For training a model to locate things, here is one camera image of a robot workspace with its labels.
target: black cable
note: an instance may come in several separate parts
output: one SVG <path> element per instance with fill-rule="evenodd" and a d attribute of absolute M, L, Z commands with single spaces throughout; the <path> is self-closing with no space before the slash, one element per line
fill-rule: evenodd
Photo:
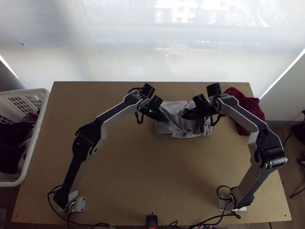
<path fill-rule="evenodd" d="M 141 120 L 139 121 L 139 116 L 138 116 L 138 113 L 136 112 L 135 113 L 135 116 L 136 116 L 136 122 L 138 123 L 138 124 L 142 124 L 143 123 L 143 120 L 144 120 L 144 114 L 142 113 L 142 115 L 141 115 Z"/>
<path fill-rule="evenodd" d="M 219 191 L 219 189 L 222 188 L 222 187 L 228 188 L 228 189 L 230 189 L 230 191 L 232 190 L 229 186 L 226 186 L 226 185 L 221 185 L 221 186 L 219 186 L 219 187 L 216 189 L 216 194 L 217 194 L 218 198 L 221 199 L 221 200 L 231 200 L 231 198 L 222 198 L 222 197 L 219 196 L 218 191 Z"/>
<path fill-rule="evenodd" d="M 138 90 L 139 93 L 140 93 L 140 95 L 141 95 L 141 89 L 143 89 L 143 87 L 133 87 L 133 88 L 131 88 L 131 89 L 128 91 L 127 94 L 129 94 L 129 93 L 130 93 L 131 91 L 133 91 L 133 90 Z"/>
<path fill-rule="evenodd" d="M 71 217 L 71 213 L 72 213 L 72 212 L 69 213 L 68 218 L 67 218 L 67 224 L 68 224 L 68 228 L 69 228 L 69 229 L 71 229 L 71 226 L 70 226 L 70 224 L 69 224 L 70 217 Z"/>
<path fill-rule="evenodd" d="M 283 143 L 283 147 L 286 145 L 287 140 L 293 135 L 292 131 L 290 132 L 290 134 L 287 136 L 287 138 L 285 139 L 284 143 Z"/>
<path fill-rule="evenodd" d="M 225 217 L 225 216 L 235 216 L 236 218 L 241 219 L 241 216 L 238 215 L 238 214 L 236 214 L 235 212 L 233 212 L 232 214 L 225 214 L 226 207 L 227 207 L 227 205 L 228 205 L 229 203 L 231 203 L 231 202 L 232 202 L 232 201 L 230 200 L 230 201 L 226 204 L 226 206 L 225 206 L 225 208 L 223 209 L 221 215 L 211 217 L 211 218 L 206 219 L 206 220 L 204 220 L 204 221 L 202 221 L 202 222 L 200 222 L 200 223 L 198 223 L 198 224 L 196 224 L 196 225 L 191 225 L 191 226 L 189 226 L 188 229 L 193 229 L 194 227 L 200 227 L 200 226 L 204 226 L 204 225 L 206 225 L 206 226 L 215 226 L 215 225 L 219 224 L 219 223 L 221 222 L 222 218 Z M 218 220 L 217 223 L 206 224 L 206 222 L 208 222 L 208 221 L 210 221 L 210 220 L 212 220 L 212 219 L 219 218 L 219 217 L 220 217 L 220 219 Z"/>
<path fill-rule="evenodd" d="M 54 207 L 52 206 L 51 201 L 50 201 L 50 195 L 51 195 L 51 194 L 54 194 L 54 193 L 55 193 L 54 190 L 55 190 L 56 188 L 59 188 L 60 186 L 61 186 L 61 185 L 58 185 L 58 186 L 56 186 L 55 188 L 53 188 L 51 191 L 48 192 L 48 202 L 49 202 L 49 205 L 50 205 L 50 207 L 52 208 L 53 212 L 55 212 L 55 214 L 56 214 L 57 216 L 59 216 L 61 219 L 63 219 L 64 221 L 67 222 L 68 228 L 69 228 L 69 229 L 70 229 L 70 223 L 75 224 L 75 225 L 80 225 L 80 226 L 89 226 L 89 227 L 92 227 L 92 228 L 94 228 L 94 227 L 113 227 L 113 226 L 111 226 L 110 224 L 107 224 L 107 223 L 83 224 L 83 223 L 73 222 L 73 221 L 70 220 L 70 217 L 71 217 L 71 213 L 72 213 L 72 212 L 69 213 L 67 219 L 66 219 L 65 217 L 62 217 L 62 216 L 54 209 Z"/>

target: power cord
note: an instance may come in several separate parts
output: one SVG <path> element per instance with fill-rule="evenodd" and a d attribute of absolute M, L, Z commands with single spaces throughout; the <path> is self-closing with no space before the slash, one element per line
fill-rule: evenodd
<path fill-rule="evenodd" d="M 226 188 L 232 190 L 229 186 L 226 186 L 226 185 L 221 185 L 221 186 L 219 186 L 219 187 L 217 188 L 217 190 L 216 190 L 216 194 L 217 194 L 217 196 L 218 196 L 220 199 L 222 199 L 222 200 L 227 200 L 227 201 L 228 201 L 228 203 L 225 205 L 225 207 L 224 207 L 224 209 L 223 209 L 223 211 L 222 211 L 222 214 L 221 214 L 221 215 L 218 215 L 218 216 L 211 217 L 211 218 L 209 218 L 209 219 L 206 219 L 206 220 L 204 220 L 204 221 L 202 221 L 202 222 L 200 222 L 200 223 L 197 223 L 197 224 L 195 224 L 195 225 L 190 225 L 187 229 L 193 229 L 193 228 L 195 228 L 195 227 L 201 227 L 201 226 L 215 226 L 215 225 L 219 224 L 219 223 L 221 222 L 221 220 L 223 219 L 223 217 L 225 217 L 225 216 L 235 216 L 236 218 L 241 219 L 241 216 L 238 215 L 238 214 L 236 214 L 234 211 L 233 211 L 233 213 L 231 213 L 231 214 L 225 214 L 226 207 L 228 206 L 229 203 L 232 202 L 232 200 L 231 200 L 230 198 L 222 198 L 222 197 L 219 196 L 218 191 L 219 191 L 219 189 L 222 188 L 222 187 L 226 187 Z M 208 222 L 208 221 L 210 221 L 210 220 L 212 220 L 212 219 L 216 219 L 216 218 L 220 218 L 220 219 L 218 220 L 218 222 L 213 223 L 213 224 L 207 224 L 207 223 L 206 223 L 206 222 Z M 176 228 L 176 229 L 184 229 L 184 228 L 178 227 L 177 224 L 178 224 L 178 220 L 176 220 L 176 221 L 170 223 L 168 226 L 171 226 L 170 229 L 173 229 L 173 228 Z"/>
<path fill-rule="evenodd" d="M 95 227 L 109 227 L 110 229 L 119 229 L 118 227 L 114 227 L 114 226 L 111 226 L 110 224 L 108 223 L 97 223 L 97 224 L 83 224 L 83 223 L 77 223 L 77 222 L 74 222 L 74 221 L 71 221 L 70 220 L 70 217 L 71 217 L 71 214 L 72 212 L 70 212 L 68 214 L 68 217 L 67 219 L 65 217 L 62 217 L 55 209 L 54 207 L 52 206 L 51 204 L 51 201 L 50 201 L 50 195 L 51 194 L 55 194 L 55 189 L 61 187 L 62 185 L 58 185 L 56 187 L 54 187 L 51 191 L 48 192 L 48 202 L 49 202 L 49 205 L 50 207 L 52 208 L 53 212 L 55 212 L 55 214 L 57 216 L 59 216 L 61 219 L 63 219 L 64 221 L 67 222 L 67 225 L 68 225 L 68 228 L 71 229 L 71 226 L 70 226 L 70 223 L 72 224 L 75 224 L 75 225 L 79 225 L 79 226 L 88 226 L 88 227 L 91 227 L 91 229 L 94 229 Z"/>

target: wooden floor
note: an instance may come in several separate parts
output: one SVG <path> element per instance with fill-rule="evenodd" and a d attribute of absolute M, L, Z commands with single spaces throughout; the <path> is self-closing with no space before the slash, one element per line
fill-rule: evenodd
<path fill-rule="evenodd" d="M 289 134 L 290 130 L 287 128 L 273 128 L 272 129 L 283 141 Z M 285 190 L 286 198 L 290 208 L 292 221 L 273 222 L 271 223 L 273 229 L 303 229 L 305 228 L 305 192 L 289 199 L 289 196 L 303 187 L 305 187 L 305 168 L 301 167 L 296 159 L 303 158 L 305 153 L 305 146 L 301 144 L 294 136 L 292 136 L 285 146 L 285 152 L 288 157 L 288 163 L 279 170 Z M 10 222 L 15 201 L 17 198 L 19 187 L 14 188 L 0 188 L 0 208 L 6 209 L 6 217 L 4 229 L 66 229 L 66 225 L 46 225 L 46 224 L 24 224 Z M 82 226 L 71 226 L 75 228 L 88 228 Z M 140 227 L 123 227 L 122 229 L 136 229 Z M 235 224 L 235 225 L 220 225 L 217 228 L 228 229 L 270 229 L 268 223 L 257 224 Z M 1 229 L 1 209 L 0 209 L 0 229 Z"/>

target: dark clothing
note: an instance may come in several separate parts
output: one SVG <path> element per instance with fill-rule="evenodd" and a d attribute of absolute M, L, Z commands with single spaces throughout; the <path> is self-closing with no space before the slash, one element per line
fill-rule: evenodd
<path fill-rule="evenodd" d="M 259 106 L 259 99 L 258 98 L 249 98 L 244 96 L 243 93 L 241 93 L 239 90 L 237 90 L 235 87 L 230 87 L 228 88 L 224 94 L 232 95 L 234 96 L 237 100 L 239 105 L 249 111 L 251 114 L 255 115 L 259 119 L 263 120 L 264 122 L 266 121 L 265 119 L 265 114 L 262 112 Z M 250 133 L 243 128 L 241 125 L 239 125 L 237 122 L 235 122 L 237 131 L 239 135 L 245 135 L 249 136 Z"/>

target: white laundry basket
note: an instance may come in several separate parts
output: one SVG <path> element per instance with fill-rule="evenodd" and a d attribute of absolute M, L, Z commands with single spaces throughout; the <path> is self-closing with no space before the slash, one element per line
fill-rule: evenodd
<path fill-rule="evenodd" d="M 13 182 L 5 182 L 0 179 L 0 187 L 14 187 L 24 180 L 30 165 L 32 154 L 38 139 L 42 119 L 45 114 L 49 99 L 49 92 L 46 89 L 21 89 L 0 92 L 0 124 L 20 122 L 22 117 L 30 111 L 37 112 L 41 107 L 36 122 L 32 139 L 27 148 L 27 155 L 19 178 Z"/>

